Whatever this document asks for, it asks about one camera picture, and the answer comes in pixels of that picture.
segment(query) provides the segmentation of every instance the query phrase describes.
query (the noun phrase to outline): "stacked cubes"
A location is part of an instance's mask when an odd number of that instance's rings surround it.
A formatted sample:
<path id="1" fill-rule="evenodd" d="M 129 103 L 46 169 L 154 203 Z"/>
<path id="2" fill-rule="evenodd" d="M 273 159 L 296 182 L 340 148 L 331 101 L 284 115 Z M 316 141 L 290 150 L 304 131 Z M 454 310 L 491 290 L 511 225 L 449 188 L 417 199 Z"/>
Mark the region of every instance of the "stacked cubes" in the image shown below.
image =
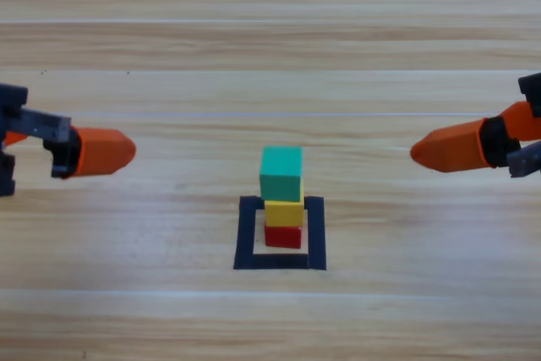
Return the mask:
<path id="1" fill-rule="evenodd" d="M 265 245 L 301 248 L 303 186 L 302 148 L 266 146 L 260 169 L 261 198 L 265 202 Z"/>

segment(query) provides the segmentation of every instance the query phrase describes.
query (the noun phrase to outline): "robotic arm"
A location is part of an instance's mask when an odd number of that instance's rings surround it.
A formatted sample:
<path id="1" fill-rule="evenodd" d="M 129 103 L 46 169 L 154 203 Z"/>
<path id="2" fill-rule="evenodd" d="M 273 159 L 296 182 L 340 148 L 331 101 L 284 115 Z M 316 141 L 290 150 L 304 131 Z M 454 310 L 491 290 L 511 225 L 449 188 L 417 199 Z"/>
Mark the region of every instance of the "robotic arm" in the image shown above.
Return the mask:
<path id="1" fill-rule="evenodd" d="M 3 149 L 27 137 L 52 153 L 53 178 L 110 175 L 134 159 L 134 142 L 118 130 L 77 128 L 71 118 L 24 108 L 27 99 L 27 88 L 0 84 L 0 197 L 15 192 L 15 158 Z"/>
<path id="2" fill-rule="evenodd" d="M 436 129 L 411 151 L 418 164 L 439 172 L 508 167 L 512 178 L 541 170 L 541 141 L 522 148 L 521 141 L 541 139 L 541 74 L 518 80 L 525 101 L 501 114 Z"/>

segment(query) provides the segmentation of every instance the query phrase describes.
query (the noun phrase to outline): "black tape square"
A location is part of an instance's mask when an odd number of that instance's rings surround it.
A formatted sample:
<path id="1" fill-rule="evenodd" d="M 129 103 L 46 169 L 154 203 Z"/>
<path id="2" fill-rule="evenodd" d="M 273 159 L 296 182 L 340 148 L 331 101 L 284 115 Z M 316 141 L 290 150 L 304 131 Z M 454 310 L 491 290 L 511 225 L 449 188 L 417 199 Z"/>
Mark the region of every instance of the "black tape square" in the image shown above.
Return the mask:
<path id="1" fill-rule="evenodd" d="M 265 208 L 259 196 L 241 196 L 238 206 L 235 270 L 322 270 L 326 271 L 325 202 L 317 196 L 304 198 L 308 212 L 307 254 L 254 254 L 255 213 Z"/>

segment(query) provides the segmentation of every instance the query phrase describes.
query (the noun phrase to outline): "black metal bracket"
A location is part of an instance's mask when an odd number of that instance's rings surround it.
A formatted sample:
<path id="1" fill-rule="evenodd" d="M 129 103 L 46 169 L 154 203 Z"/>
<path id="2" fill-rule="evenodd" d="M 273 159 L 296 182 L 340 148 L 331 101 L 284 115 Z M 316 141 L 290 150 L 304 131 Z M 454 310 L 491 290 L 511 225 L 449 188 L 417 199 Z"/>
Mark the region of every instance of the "black metal bracket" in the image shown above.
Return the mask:
<path id="1" fill-rule="evenodd" d="M 511 178 L 524 178 L 541 171 L 541 141 L 513 151 L 507 156 Z"/>
<path id="2" fill-rule="evenodd" d="M 15 193 L 15 158 L 5 154 L 8 131 L 43 139 L 45 143 L 67 143 L 73 138 L 71 118 L 24 108 L 28 88 L 0 84 L 0 197 Z"/>
<path id="3" fill-rule="evenodd" d="M 518 85 L 532 108 L 532 115 L 541 118 L 541 73 L 519 78 Z"/>

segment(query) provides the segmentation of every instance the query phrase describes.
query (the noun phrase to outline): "wooden surface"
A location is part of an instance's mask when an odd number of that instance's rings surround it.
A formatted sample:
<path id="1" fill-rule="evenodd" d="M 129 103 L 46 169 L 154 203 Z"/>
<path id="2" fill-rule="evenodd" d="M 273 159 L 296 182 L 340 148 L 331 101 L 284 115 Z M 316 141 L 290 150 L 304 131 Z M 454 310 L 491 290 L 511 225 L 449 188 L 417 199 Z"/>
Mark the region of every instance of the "wooden surface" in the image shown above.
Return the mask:
<path id="1" fill-rule="evenodd" d="M 138 146 L 67 182 L 39 142 L 10 149 L 0 359 L 540 360 L 538 175 L 408 155 L 522 98 L 540 6 L 0 0 L 0 81 Z M 305 147 L 328 271 L 232 269 L 265 144 Z"/>

